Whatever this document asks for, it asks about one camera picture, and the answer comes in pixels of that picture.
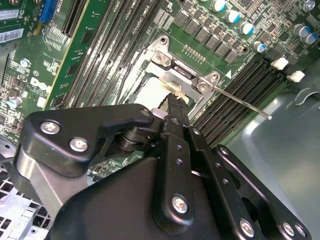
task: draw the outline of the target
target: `capacitor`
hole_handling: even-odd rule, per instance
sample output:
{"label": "capacitor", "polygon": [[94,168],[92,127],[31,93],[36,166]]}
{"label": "capacitor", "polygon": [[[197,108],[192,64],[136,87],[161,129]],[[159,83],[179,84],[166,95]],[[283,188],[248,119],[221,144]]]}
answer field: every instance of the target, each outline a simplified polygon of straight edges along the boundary
{"label": "capacitor", "polygon": [[10,108],[15,109],[22,104],[22,99],[18,96],[11,97],[9,101],[6,102]]}
{"label": "capacitor", "polygon": [[293,34],[300,37],[305,38],[311,33],[311,28],[309,26],[303,24],[297,24],[294,26]]}
{"label": "capacitor", "polygon": [[221,12],[226,8],[226,0],[213,0],[211,3],[212,10],[215,12]]}
{"label": "capacitor", "polygon": [[253,49],[258,53],[264,53],[267,50],[267,46],[260,41],[255,41],[253,43]]}
{"label": "capacitor", "polygon": [[316,2],[314,0],[307,0],[305,1],[304,5],[303,5],[303,10],[305,12],[309,12],[312,9],[314,9],[316,6]]}
{"label": "capacitor", "polygon": [[249,22],[246,22],[246,21],[241,23],[239,26],[239,31],[245,35],[252,34],[254,32],[254,30],[255,30],[254,25]]}
{"label": "capacitor", "polygon": [[314,44],[318,40],[318,35],[316,33],[310,33],[306,37],[301,37],[300,40],[305,44],[311,45]]}
{"label": "capacitor", "polygon": [[235,10],[228,10],[225,14],[225,20],[228,23],[236,23],[240,19],[240,14]]}

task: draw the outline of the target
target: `green circuit board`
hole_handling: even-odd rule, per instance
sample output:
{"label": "green circuit board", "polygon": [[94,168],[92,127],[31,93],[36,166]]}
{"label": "green circuit board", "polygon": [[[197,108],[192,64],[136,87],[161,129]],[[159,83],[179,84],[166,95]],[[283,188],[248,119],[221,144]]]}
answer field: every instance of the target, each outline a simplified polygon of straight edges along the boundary
{"label": "green circuit board", "polygon": [[[32,112],[111,105],[123,81],[127,88],[120,103],[130,103],[132,96],[139,94],[137,86],[148,81],[144,77],[147,63],[141,65],[134,78],[126,79],[126,71],[160,36],[168,37],[168,52],[197,74],[218,72],[218,85],[223,89],[259,54],[253,48],[256,41],[268,50],[276,49],[301,71],[320,56],[319,40],[306,44],[293,33],[297,24],[309,26],[313,33],[320,32],[319,5],[305,11],[304,2],[299,0],[228,0],[220,12],[213,11],[211,0],[77,1],[83,9],[74,23],[74,32],[67,35],[63,31],[71,2],[57,1],[48,24],[38,21],[46,1],[39,5],[27,0],[18,6],[0,4],[0,14],[2,10],[19,10],[20,14],[23,10],[22,18],[0,20],[0,34],[23,29],[18,41],[5,43],[16,44],[17,49],[7,56],[0,87],[0,134],[14,144],[19,142],[23,119]],[[228,10],[239,12],[239,21],[227,22]],[[244,22],[254,25],[252,34],[239,31]],[[207,33],[205,40],[199,35],[201,30]],[[215,47],[208,45],[212,36],[218,39]],[[234,59],[228,58],[231,52]],[[275,95],[284,87],[279,87]],[[17,107],[8,104],[12,95],[22,100]],[[213,94],[203,105],[193,123],[214,104],[215,97]],[[123,161],[116,162],[107,171],[113,172]]]}

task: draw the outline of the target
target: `ram slot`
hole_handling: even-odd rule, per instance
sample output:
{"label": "ram slot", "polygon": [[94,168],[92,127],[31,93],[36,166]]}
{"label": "ram slot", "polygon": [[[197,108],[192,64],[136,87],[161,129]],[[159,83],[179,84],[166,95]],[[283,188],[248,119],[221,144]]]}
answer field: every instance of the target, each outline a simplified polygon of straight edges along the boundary
{"label": "ram slot", "polygon": [[[147,23],[149,24],[144,24],[143,28],[141,28],[139,34],[137,35],[137,38],[134,42],[131,43],[131,48],[129,49],[129,51],[126,52],[125,56],[122,57],[117,69],[116,69],[116,73],[112,76],[112,79],[110,81],[110,83],[108,83],[108,89],[107,91],[105,91],[104,96],[102,97],[102,99],[100,100],[100,102],[98,103],[98,105],[106,105],[108,103],[113,102],[114,98],[116,98],[116,95],[110,96],[110,94],[112,92],[116,92],[115,94],[119,94],[119,92],[121,91],[122,87],[123,87],[123,83],[126,80],[126,76],[129,73],[129,63],[131,62],[132,58],[133,58],[133,54],[136,52],[135,50],[137,49],[136,45],[139,41],[141,41],[143,35],[146,33],[146,30],[148,29],[150,23],[153,21],[153,19],[155,18],[156,14],[158,13],[158,11],[160,10],[161,6],[163,5],[163,3],[165,2],[165,0],[160,0],[160,1],[156,1],[153,2],[152,4],[152,10],[149,12],[149,16],[146,20]],[[119,83],[119,81],[122,81],[120,84],[119,89],[116,89],[115,86],[117,85],[117,83]]]}
{"label": "ram slot", "polygon": [[113,55],[110,58],[111,65],[103,73],[101,81],[92,92],[87,106],[97,105],[99,103],[99,99],[105,94],[105,92],[109,91],[109,87],[111,86],[111,84],[109,84],[108,76],[111,72],[111,69],[113,68],[112,72],[116,73],[115,75],[119,74],[119,65],[121,65],[122,62],[126,60],[128,50],[132,48],[133,43],[139,36],[141,29],[143,28],[143,26],[145,26],[145,23],[147,22],[149,16],[148,13],[150,13],[150,10],[153,9],[155,4],[156,0],[143,1],[141,3],[141,5],[139,6],[139,11],[132,20],[133,24],[129,27],[128,31],[126,31],[126,34],[119,44],[119,47],[113,52]]}
{"label": "ram slot", "polygon": [[87,77],[94,66],[97,55],[103,47],[104,41],[109,35],[108,33],[110,32],[110,28],[113,26],[115,18],[121,9],[122,2],[120,2],[119,0],[112,0],[108,9],[106,10],[101,24],[89,47],[89,49],[91,49],[92,51],[90,54],[87,54],[82,61],[79,71],[69,90],[66,99],[66,103],[68,103],[69,108],[74,107],[75,101],[79,97],[79,94],[81,94],[84,85],[86,84],[86,82],[91,81]]}
{"label": "ram slot", "polygon": [[109,37],[108,42],[105,44],[104,51],[100,54],[103,56],[103,59],[98,67],[98,71],[92,72],[92,84],[90,84],[87,89],[85,89],[82,98],[79,99],[78,106],[88,106],[88,102],[92,100],[92,96],[95,95],[97,89],[101,88],[105,80],[105,74],[112,67],[113,57],[117,49],[122,49],[124,46],[121,45],[122,39],[124,36],[130,31],[130,26],[132,26],[132,22],[134,17],[137,14],[137,10],[140,7],[140,3],[142,0],[133,0],[128,1],[127,6],[120,16],[120,20],[118,25],[112,30],[112,37]]}

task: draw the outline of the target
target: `white label sticker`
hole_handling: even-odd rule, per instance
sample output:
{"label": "white label sticker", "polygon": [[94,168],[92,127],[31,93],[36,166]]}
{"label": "white label sticker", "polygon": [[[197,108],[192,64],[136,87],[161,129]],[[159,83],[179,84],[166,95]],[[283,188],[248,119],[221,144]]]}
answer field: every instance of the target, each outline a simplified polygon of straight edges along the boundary
{"label": "white label sticker", "polygon": [[11,40],[19,39],[24,34],[24,29],[20,28],[17,30],[7,31],[0,33],[0,44]]}
{"label": "white label sticker", "polygon": [[19,10],[4,10],[0,11],[0,21],[1,20],[9,20],[16,19],[19,15]]}
{"label": "white label sticker", "polygon": [[39,107],[39,108],[44,108],[45,107],[45,104],[46,104],[46,99],[45,98],[43,98],[43,97],[39,97],[39,99],[38,99],[38,102],[37,102],[37,106]]}

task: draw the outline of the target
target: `gray metal panel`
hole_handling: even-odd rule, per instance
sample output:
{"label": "gray metal panel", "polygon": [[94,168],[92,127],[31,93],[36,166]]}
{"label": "gray metal panel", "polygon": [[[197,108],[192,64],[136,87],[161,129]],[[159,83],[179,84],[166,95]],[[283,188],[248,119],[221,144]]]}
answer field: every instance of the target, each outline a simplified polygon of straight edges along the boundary
{"label": "gray metal panel", "polygon": [[320,239],[320,102],[278,96],[228,148]]}

